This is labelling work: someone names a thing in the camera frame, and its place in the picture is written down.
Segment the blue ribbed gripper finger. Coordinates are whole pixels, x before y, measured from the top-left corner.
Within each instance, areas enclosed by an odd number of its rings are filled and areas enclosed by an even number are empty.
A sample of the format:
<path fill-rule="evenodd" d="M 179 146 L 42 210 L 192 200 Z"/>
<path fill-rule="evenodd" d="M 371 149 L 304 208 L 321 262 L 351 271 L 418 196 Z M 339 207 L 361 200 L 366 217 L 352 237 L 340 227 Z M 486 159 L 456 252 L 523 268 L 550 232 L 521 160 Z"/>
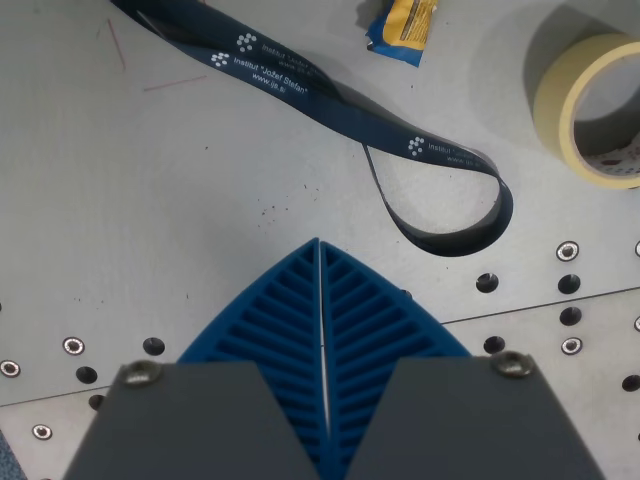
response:
<path fill-rule="evenodd" d="M 178 361 L 122 366 L 70 479 L 322 479 L 319 243 L 232 301 Z"/>
<path fill-rule="evenodd" d="M 384 277 L 320 252 L 336 478 L 602 477 L 531 356 L 474 356 Z"/>

